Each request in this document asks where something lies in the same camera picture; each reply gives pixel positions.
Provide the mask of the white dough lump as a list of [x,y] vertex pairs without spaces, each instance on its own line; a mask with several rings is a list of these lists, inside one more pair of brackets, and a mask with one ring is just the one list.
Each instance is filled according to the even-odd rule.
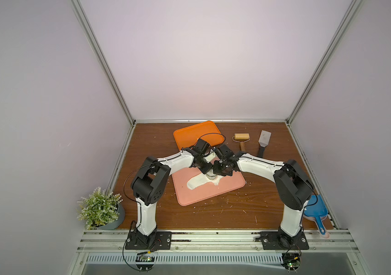
[[218,184],[220,183],[220,181],[222,180],[223,176],[219,176],[217,177],[217,179],[211,181],[210,179],[207,178],[206,174],[198,174],[194,177],[192,177],[188,182],[187,182],[187,188],[189,190],[194,190],[200,186],[203,186],[207,183],[212,183],[214,184],[215,186],[218,186]]

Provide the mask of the pink silicone mat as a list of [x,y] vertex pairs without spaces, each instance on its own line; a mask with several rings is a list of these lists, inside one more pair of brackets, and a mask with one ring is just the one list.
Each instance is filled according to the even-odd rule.
[[172,175],[177,201],[181,206],[201,202],[245,186],[245,179],[242,173],[234,171],[232,176],[223,176],[218,186],[207,183],[194,190],[189,190],[187,182],[198,174],[202,174],[198,168],[184,168]]

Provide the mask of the wooden rolling pin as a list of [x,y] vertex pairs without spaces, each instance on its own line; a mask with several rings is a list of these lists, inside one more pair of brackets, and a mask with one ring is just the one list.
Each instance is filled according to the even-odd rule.
[[250,135],[247,133],[236,133],[233,135],[233,141],[238,142],[241,151],[246,151],[245,143],[250,140]]

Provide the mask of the black handled metal spatula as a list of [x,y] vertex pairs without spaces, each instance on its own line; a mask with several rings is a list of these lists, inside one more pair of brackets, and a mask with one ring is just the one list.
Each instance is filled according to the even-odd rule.
[[268,146],[270,143],[270,138],[271,138],[272,133],[262,130],[260,137],[259,137],[259,151],[257,154],[258,158],[263,158],[264,157],[264,151],[265,148]]

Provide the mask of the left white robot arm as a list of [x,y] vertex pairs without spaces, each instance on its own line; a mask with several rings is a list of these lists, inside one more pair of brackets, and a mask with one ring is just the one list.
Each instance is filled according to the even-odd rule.
[[163,196],[169,176],[191,167],[207,173],[212,167],[207,160],[210,148],[208,142],[199,139],[194,145],[183,148],[169,157],[146,158],[131,183],[138,213],[134,232],[142,243],[151,246],[156,240],[157,202]]

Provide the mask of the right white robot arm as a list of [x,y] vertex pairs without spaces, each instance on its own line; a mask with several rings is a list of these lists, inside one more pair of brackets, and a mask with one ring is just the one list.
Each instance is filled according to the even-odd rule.
[[251,173],[275,183],[284,204],[283,218],[278,229],[282,246],[296,244],[303,232],[304,208],[314,193],[314,187],[296,160],[277,162],[239,151],[234,153],[226,145],[214,150],[218,157],[213,165],[216,175],[231,176],[234,171]]

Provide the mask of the orange plastic tray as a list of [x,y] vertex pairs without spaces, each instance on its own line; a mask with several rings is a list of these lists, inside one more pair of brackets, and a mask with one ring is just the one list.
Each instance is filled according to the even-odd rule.
[[173,133],[178,149],[184,149],[197,143],[201,138],[211,146],[217,146],[225,141],[224,136],[212,121],[178,129]]

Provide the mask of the blue dustpan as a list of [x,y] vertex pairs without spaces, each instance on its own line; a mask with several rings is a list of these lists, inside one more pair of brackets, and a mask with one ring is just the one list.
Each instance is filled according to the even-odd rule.
[[308,201],[308,204],[304,208],[303,214],[304,218],[315,222],[322,238],[330,238],[330,234],[328,233],[323,223],[323,221],[328,216],[328,210],[321,195],[311,196],[310,200]]

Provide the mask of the small green potted plant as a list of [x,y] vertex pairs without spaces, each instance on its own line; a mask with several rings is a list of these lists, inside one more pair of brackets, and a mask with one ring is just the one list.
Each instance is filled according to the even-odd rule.
[[125,219],[122,196],[97,187],[89,196],[81,197],[78,220],[86,230],[116,229]]

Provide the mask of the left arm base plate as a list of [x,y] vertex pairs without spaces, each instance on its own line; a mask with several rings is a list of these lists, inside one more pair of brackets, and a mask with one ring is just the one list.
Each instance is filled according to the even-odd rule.
[[153,231],[151,235],[145,236],[139,231],[130,232],[124,245],[126,250],[170,250],[171,231]]

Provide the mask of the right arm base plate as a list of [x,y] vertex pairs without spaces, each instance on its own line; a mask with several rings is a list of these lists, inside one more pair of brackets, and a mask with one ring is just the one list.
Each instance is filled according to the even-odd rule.
[[264,250],[309,250],[310,248],[302,230],[294,237],[281,231],[261,231],[255,241],[261,243]]

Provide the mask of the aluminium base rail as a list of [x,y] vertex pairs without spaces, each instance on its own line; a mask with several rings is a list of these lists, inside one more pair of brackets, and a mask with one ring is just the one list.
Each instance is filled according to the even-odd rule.
[[280,245],[277,235],[274,230],[159,231],[148,248],[128,230],[89,230],[76,251],[97,263],[262,265],[282,265],[292,255],[359,251],[348,230],[332,230],[328,239],[316,230],[305,230],[287,246]]

